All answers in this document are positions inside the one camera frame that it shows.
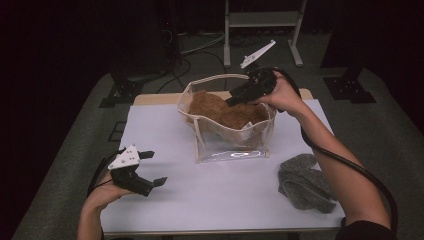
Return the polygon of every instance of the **brown material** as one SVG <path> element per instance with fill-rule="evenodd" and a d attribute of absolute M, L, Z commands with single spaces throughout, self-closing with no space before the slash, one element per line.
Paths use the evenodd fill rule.
<path fill-rule="evenodd" d="M 222 98 L 204 90 L 193 95 L 188 113 L 207 117 L 236 130 L 242 129 L 249 122 L 256 124 L 269 119 L 263 105 L 237 104 L 229 107 Z"/>

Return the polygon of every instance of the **shelf leg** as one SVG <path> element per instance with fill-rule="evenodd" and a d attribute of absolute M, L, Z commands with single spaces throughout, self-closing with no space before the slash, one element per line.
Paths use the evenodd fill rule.
<path fill-rule="evenodd" d="M 224 43 L 224 66 L 231 66 L 230 58 L 230 22 L 228 15 L 230 14 L 228 0 L 225 1 L 225 43 Z"/>
<path fill-rule="evenodd" d="M 306 3 L 307 3 L 307 0 L 302 0 L 302 4 L 301 4 L 300 10 L 299 10 L 299 14 L 297 15 L 296 27 L 294 28 L 293 39 L 288 41 L 290 51 L 293 55 L 294 62 L 295 62 L 297 67 L 303 67 L 303 62 L 302 62 L 302 59 L 300 58 L 300 54 L 299 54 L 299 51 L 297 50 L 296 44 L 297 44 L 297 39 L 298 39 L 299 33 L 300 33 L 300 27 L 302 26 L 303 15 L 305 13 Z"/>

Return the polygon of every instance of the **white metal shelf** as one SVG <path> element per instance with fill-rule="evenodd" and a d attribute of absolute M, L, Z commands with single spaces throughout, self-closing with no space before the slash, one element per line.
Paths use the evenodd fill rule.
<path fill-rule="evenodd" d="M 303 62 L 297 50 L 296 43 L 302 25 L 307 0 L 301 0 L 299 11 L 287 12 L 241 12 L 229 11 L 229 0 L 225 2 L 225 44 L 224 65 L 231 66 L 230 58 L 230 28 L 235 27 L 279 27 L 294 26 L 293 39 L 289 40 L 289 48 L 296 66 L 302 67 Z"/>

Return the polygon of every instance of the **black sleeve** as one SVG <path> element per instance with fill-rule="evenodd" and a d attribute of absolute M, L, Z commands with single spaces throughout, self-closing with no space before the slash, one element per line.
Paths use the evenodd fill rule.
<path fill-rule="evenodd" d="M 397 240 L 390 229 L 373 222 L 357 221 L 342 227 L 336 240 Z"/>

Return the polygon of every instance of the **hand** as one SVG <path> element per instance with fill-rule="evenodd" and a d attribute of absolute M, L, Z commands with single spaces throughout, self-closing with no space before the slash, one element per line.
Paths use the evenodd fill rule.
<path fill-rule="evenodd" d="M 100 181 L 98 187 L 88 196 L 84 207 L 95 208 L 101 211 L 105 209 L 109 203 L 128 194 L 133 194 L 133 192 L 113 184 L 112 176 L 110 175 L 110 171 L 108 171 Z"/>
<path fill-rule="evenodd" d="M 305 103 L 281 73 L 274 71 L 274 74 L 277 77 L 277 84 L 272 93 L 260 97 L 252 103 L 267 103 L 294 116 L 297 111 L 305 106 Z"/>

